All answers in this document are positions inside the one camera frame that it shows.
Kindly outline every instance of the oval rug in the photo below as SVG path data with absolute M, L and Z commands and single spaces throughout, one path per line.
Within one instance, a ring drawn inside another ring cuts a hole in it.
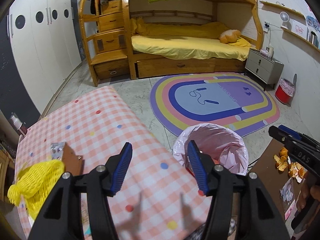
M 272 96 L 237 73 L 166 76 L 153 86 L 150 104 L 157 119 L 176 136 L 188 126 L 209 122 L 243 137 L 280 116 Z

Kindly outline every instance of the trash can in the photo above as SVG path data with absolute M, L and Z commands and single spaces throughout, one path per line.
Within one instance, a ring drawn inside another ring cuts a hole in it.
M 219 162 L 230 172 L 246 175 L 248 150 L 243 139 L 234 131 L 213 123 L 200 123 L 186 128 L 172 148 L 173 157 L 187 170 L 192 171 L 188 160 L 188 143 L 194 140 L 205 154 Z
M 293 97 L 294 85 L 287 79 L 282 78 L 276 91 L 276 98 L 283 104 L 287 104 Z

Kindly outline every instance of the wooden bunk bed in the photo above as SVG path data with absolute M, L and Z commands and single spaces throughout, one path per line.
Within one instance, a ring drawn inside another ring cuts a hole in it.
M 130 17 L 138 14 L 172 13 L 173 15 L 193 14 L 194 17 L 210 18 L 217 20 L 217 3 L 246 3 L 252 8 L 252 16 L 257 29 L 257 40 L 243 36 L 256 49 L 261 49 L 263 43 L 263 30 L 258 17 L 258 0 L 206 0 L 212 2 L 212 15 L 203 15 L 184 11 L 140 11 L 129 12 L 129 0 L 115 0 L 109 2 L 107 7 L 101 7 L 99 0 L 95 0 L 96 15 L 83 13 L 84 2 L 81 0 L 79 10 L 79 21 L 82 31 L 86 58 L 95 86 L 99 80 L 112 76 L 130 73 L 131 79 L 182 74 L 182 73 L 211 73 L 211 72 L 242 72 L 245 61 L 238 59 L 186 59 L 174 60 L 161 55 L 148 53 L 134 53 L 131 41 Z M 84 23 L 88 21 L 97 22 L 98 33 L 86 36 Z M 93 40 L 96 55 L 91 58 L 88 42 Z

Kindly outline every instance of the electrical outlet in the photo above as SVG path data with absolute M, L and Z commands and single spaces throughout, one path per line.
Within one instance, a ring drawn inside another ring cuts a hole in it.
M 265 33 L 268 33 L 269 28 L 270 28 L 270 23 L 269 23 L 269 22 L 264 22 L 263 31 L 264 31 Z

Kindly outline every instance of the pink checkered tablecloth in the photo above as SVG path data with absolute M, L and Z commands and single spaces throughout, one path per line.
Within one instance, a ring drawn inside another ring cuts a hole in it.
M 25 163 L 31 166 L 51 159 L 54 142 L 67 142 L 77 155 L 83 155 L 84 173 L 105 164 L 125 142 L 132 144 L 123 186 L 108 198 L 120 239 L 184 239 L 205 222 L 211 198 L 198 194 L 195 179 L 113 87 L 87 93 L 30 127 L 18 145 L 16 174 Z M 82 198 L 84 236 L 91 239 L 86 209 L 86 198 Z M 18 212 L 28 237 L 31 225 L 23 200 Z

